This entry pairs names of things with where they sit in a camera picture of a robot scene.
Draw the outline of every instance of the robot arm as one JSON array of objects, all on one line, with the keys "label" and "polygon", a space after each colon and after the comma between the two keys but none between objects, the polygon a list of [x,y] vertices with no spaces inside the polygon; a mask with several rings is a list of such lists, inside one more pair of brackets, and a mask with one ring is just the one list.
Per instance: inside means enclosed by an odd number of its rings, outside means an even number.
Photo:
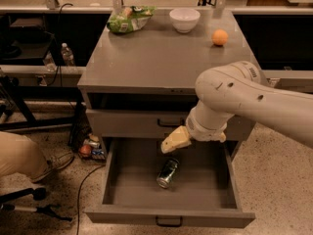
[{"label": "robot arm", "polygon": [[204,71],[196,81],[199,101],[186,126],[162,142],[162,151],[187,146],[192,138],[224,142],[227,121],[233,115],[260,122],[313,148],[313,96],[263,86],[260,72],[249,62]]}]

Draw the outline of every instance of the drawer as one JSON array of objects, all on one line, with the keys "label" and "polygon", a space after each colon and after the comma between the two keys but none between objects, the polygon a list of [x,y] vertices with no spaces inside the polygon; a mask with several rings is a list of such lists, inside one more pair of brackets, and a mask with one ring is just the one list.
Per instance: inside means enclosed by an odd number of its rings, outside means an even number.
[{"label": "drawer", "polygon": [[[185,123],[189,112],[87,110],[93,132],[103,137],[164,138]],[[255,122],[234,116],[225,131],[228,140],[247,140]]]},{"label": "drawer", "polygon": [[87,110],[94,133],[105,137],[164,138],[187,113]]},{"label": "drawer", "polygon": [[313,92],[312,70],[264,70],[263,73],[269,83],[277,89],[303,93]]},{"label": "drawer", "polygon": [[[104,173],[104,197],[85,211],[93,222],[166,227],[244,228],[255,215],[242,212],[231,160],[219,142],[194,142],[170,155],[159,139],[113,139]],[[157,175],[169,158],[179,161],[167,189]]]}]

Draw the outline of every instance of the cabinet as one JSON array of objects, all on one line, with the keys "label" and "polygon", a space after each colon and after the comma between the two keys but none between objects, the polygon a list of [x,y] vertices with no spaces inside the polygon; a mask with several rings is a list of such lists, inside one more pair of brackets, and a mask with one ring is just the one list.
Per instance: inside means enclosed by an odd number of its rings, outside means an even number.
[{"label": "cabinet", "polygon": [[[103,196],[85,210],[93,222],[243,228],[255,219],[242,211],[232,168],[253,121],[233,117],[224,145],[193,142],[169,155],[160,151],[197,103],[194,83],[202,71],[240,60],[258,66],[231,12],[200,11],[189,34],[175,31],[168,10],[156,10],[140,31],[104,30],[78,82],[93,132],[107,151]],[[224,47],[210,42],[220,27],[229,33]],[[168,156],[180,167],[164,190],[156,179]]]}]

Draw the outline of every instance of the soda can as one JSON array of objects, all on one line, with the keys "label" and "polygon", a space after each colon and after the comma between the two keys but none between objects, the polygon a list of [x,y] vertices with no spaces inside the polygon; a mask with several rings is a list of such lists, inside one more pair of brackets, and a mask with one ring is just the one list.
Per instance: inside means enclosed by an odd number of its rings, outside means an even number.
[{"label": "soda can", "polygon": [[94,160],[100,160],[100,161],[103,161],[106,159],[105,157],[105,153],[103,152],[102,149],[93,149],[91,151],[91,157],[94,159]]},{"label": "soda can", "polygon": [[169,159],[163,166],[161,172],[156,178],[158,185],[164,189],[168,188],[173,179],[173,175],[178,168],[179,162],[176,159]]},{"label": "soda can", "polygon": [[93,141],[91,139],[85,139],[83,144],[84,145],[90,145],[90,146],[92,146],[95,149],[100,148],[100,143],[99,142],[95,142],[95,141]]}]

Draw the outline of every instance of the plastic bottle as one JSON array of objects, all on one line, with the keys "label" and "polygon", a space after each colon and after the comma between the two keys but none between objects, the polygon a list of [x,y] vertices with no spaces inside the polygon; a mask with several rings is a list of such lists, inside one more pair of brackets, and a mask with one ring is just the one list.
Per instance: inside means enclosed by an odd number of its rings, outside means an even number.
[{"label": "plastic bottle", "polygon": [[68,71],[77,71],[74,56],[66,43],[62,44],[61,54],[66,66],[68,67]]},{"label": "plastic bottle", "polygon": [[57,70],[57,66],[55,64],[55,61],[53,60],[53,57],[50,51],[48,51],[46,57],[43,60],[43,63],[45,64],[48,72],[54,72]]}]

